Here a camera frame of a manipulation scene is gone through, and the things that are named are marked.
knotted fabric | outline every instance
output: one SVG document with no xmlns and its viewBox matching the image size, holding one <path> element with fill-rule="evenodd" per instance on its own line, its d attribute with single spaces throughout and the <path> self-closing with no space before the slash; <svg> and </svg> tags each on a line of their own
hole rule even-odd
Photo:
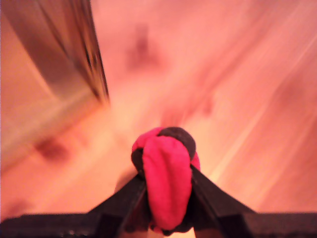
<svg viewBox="0 0 317 238">
<path fill-rule="evenodd" d="M 146 180 L 152 230 L 173 230 L 182 223 L 192 192 L 190 165 L 200 170 L 194 139 L 179 127 L 158 127 L 139 136 L 131 157 Z"/>
</svg>

wooden floor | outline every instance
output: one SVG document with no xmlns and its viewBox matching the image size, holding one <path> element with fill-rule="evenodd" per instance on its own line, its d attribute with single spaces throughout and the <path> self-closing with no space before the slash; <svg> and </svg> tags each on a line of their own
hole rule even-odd
<svg viewBox="0 0 317 238">
<path fill-rule="evenodd" d="M 317 211 L 317 1 L 92 7 L 111 110 L 1 174 L 2 220 L 88 211 L 135 173 L 132 143 L 160 125 L 188 130 L 202 172 L 251 208 Z"/>
</svg>

